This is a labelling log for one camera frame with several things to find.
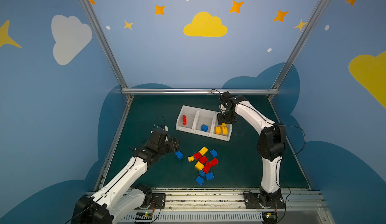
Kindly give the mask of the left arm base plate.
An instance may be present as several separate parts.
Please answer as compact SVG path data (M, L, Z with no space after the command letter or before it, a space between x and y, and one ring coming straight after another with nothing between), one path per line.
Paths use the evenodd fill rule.
M146 194L143 204L140 206L140 209L149 210L149 209L159 209L163 210L165 208L166 194L165 193L152 193Z

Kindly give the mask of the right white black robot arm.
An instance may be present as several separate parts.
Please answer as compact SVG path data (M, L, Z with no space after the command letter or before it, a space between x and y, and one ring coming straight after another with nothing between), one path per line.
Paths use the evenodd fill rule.
M259 134L257 151L262 158L262 180L259 203L270 208L282 198L279 184L280 165L285 151L285 127L264 116L242 95L232 96L228 91L220 94L218 124L234 124L243 117Z

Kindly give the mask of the yellow lego brick studs up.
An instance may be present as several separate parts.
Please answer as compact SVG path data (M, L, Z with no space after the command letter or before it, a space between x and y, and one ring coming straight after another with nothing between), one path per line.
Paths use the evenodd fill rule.
M204 156L206 153L208 152L208 149L206 147L202 147L199 151L199 153L201 154L201 156Z

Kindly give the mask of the yellow lego brick top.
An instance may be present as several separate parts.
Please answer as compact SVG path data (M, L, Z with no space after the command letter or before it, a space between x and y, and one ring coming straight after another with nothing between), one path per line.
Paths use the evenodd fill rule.
M229 131L228 131L228 125L227 124L222 123L220 128L221 128L221 134L222 135L228 135Z

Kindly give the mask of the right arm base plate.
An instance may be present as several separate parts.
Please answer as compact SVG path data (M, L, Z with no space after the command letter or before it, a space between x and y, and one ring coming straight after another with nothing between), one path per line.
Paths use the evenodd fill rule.
M285 202L279 191L274 193L243 192L244 203L247 209L284 209Z

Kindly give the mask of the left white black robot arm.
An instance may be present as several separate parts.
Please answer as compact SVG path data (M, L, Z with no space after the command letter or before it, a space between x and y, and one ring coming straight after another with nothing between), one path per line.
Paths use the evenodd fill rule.
M162 128L153 129L149 140L134 150L126 166L101 190L91 197L82 196L75 204L70 224L116 224L127 213L140 206L149 206L152 190L146 186L133 188L133 183L160 157L180 150L180 141Z

